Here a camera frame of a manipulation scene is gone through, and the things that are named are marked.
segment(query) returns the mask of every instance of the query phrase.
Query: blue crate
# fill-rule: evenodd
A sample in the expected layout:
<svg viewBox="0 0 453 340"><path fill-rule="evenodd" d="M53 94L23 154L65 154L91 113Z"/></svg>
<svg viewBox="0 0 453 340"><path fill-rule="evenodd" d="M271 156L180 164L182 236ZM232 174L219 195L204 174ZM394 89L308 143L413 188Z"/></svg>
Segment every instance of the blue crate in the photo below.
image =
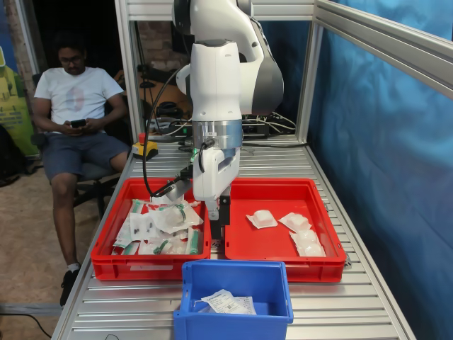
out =
<svg viewBox="0 0 453 340"><path fill-rule="evenodd" d="M251 296L257 315L199 313L201 298L225 289ZM183 265L176 340L285 340L293 314L283 262L201 260Z"/></svg>

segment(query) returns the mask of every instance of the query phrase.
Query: red plastic bin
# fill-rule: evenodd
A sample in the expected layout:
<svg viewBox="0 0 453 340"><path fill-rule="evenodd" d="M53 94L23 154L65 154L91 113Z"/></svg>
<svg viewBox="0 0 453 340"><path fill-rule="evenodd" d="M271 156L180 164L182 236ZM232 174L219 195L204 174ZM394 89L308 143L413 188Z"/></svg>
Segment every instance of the red plastic bin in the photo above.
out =
<svg viewBox="0 0 453 340"><path fill-rule="evenodd" d="M307 178L238 178L231 185L230 225L225 227L225 257L231 260L282 261L289 282L338 282L346 254L315 183ZM269 210L276 220L289 213L309 219L326 257L300 257L281 222L257 229L247 219Z"/></svg>
<svg viewBox="0 0 453 340"><path fill-rule="evenodd" d="M153 178L148 183L157 190L171 178ZM198 255L111 255L113 243L132 206L132 199L149 200L143 179L127 179L118 193L101 234L91 252L94 273L99 280L181 280L182 266L187 261L211 257L211 228L205 204L194 208L203 219L198 225L203 232L202 254ZM193 202L192 190L184 198Z"/></svg>

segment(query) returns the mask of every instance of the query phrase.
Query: smartphone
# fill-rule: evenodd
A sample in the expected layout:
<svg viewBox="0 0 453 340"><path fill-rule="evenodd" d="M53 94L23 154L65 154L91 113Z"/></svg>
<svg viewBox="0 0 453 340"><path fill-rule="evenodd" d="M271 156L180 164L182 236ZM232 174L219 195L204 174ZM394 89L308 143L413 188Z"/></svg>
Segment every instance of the smartphone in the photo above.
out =
<svg viewBox="0 0 453 340"><path fill-rule="evenodd" d="M82 126L86 125L86 120L84 119L79 119L79 120L71 120L71 126L74 129L81 128Z"/></svg>

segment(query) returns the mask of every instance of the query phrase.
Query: black backpack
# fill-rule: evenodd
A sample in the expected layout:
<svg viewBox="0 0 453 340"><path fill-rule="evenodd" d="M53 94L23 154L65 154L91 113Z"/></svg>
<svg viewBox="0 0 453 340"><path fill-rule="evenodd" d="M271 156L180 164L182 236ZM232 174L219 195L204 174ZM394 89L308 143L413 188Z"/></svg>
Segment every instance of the black backpack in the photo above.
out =
<svg viewBox="0 0 453 340"><path fill-rule="evenodd" d="M14 144L8 131L0 124L0 188L19 179L19 174L33 174L27 169L27 159Z"/></svg>

